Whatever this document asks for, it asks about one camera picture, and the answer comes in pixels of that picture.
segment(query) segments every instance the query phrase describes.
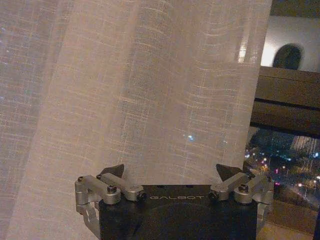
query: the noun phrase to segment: sheer curtain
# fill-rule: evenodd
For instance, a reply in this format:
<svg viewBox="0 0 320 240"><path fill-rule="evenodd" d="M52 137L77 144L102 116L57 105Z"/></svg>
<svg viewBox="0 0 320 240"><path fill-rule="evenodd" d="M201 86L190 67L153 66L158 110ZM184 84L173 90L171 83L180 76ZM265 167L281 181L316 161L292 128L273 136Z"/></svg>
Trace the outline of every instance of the sheer curtain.
<svg viewBox="0 0 320 240"><path fill-rule="evenodd" d="M74 181L241 167L271 0L2 0L0 239L95 239Z"/></svg>

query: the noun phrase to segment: silver metal bracket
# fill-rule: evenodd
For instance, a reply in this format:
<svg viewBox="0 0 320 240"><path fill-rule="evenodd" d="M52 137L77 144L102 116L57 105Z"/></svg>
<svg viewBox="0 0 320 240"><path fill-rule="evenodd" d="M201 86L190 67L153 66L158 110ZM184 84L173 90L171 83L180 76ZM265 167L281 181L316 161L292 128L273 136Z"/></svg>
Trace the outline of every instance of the silver metal bracket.
<svg viewBox="0 0 320 240"><path fill-rule="evenodd" d="M99 220L91 203L94 203L96 208L101 200L108 205L116 204L121 199L120 190L108 186L91 175L79 177L74 183L74 189L76 211L83 215L85 225L100 239Z"/></svg>
<svg viewBox="0 0 320 240"><path fill-rule="evenodd" d="M238 172L227 180L219 184L213 184L210 187L209 197L215 201L224 201L229 198L235 187L248 182L249 178L245 173Z"/></svg>
<svg viewBox="0 0 320 240"><path fill-rule="evenodd" d="M273 182L265 175L257 175L246 184L234 189L234 200L241 204L250 204L252 199L264 204L272 204Z"/></svg>
<svg viewBox="0 0 320 240"><path fill-rule="evenodd" d="M141 185L133 185L130 182L117 177L111 173L105 173L99 176L99 179L108 184L116 186L124 194L125 198L129 201L142 201L147 198L147 194Z"/></svg>

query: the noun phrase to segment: curtain fold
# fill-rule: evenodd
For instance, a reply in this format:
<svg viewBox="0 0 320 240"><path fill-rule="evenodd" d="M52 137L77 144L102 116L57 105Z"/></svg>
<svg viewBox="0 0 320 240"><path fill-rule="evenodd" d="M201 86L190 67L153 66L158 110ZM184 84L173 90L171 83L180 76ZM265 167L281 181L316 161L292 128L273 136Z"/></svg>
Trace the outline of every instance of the curtain fold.
<svg viewBox="0 0 320 240"><path fill-rule="evenodd" d="M271 0L0 3L0 239L95 239L74 181L242 167Z"/></svg>

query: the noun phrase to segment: white wall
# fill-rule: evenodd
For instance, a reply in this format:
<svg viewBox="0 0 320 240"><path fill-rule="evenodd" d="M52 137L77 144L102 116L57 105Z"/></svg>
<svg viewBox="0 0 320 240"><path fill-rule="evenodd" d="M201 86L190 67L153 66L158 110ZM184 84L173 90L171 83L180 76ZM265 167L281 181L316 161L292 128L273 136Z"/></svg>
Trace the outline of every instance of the white wall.
<svg viewBox="0 0 320 240"><path fill-rule="evenodd" d="M320 73L320 18L270 16L261 66L272 67L277 51L286 44L302 46L299 70Z"/></svg>

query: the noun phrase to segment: wooden window frame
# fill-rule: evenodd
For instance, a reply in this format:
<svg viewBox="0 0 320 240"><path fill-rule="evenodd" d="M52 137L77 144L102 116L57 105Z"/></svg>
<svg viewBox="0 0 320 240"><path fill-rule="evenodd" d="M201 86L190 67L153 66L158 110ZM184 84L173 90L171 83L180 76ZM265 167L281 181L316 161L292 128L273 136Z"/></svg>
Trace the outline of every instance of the wooden window frame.
<svg viewBox="0 0 320 240"><path fill-rule="evenodd" d="M320 138L320 73L261 66L250 125Z"/></svg>

